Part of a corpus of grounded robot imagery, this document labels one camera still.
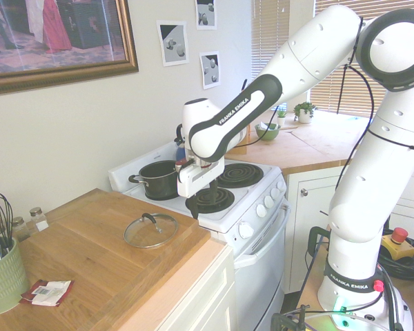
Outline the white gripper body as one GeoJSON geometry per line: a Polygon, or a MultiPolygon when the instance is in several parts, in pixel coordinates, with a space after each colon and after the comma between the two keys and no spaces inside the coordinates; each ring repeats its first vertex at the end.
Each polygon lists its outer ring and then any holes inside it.
{"type": "Polygon", "coordinates": [[[216,179],[224,171],[224,159],[210,165],[200,166],[191,159],[177,162],[177,192],[179,196],[191,197],[216,179]]]}

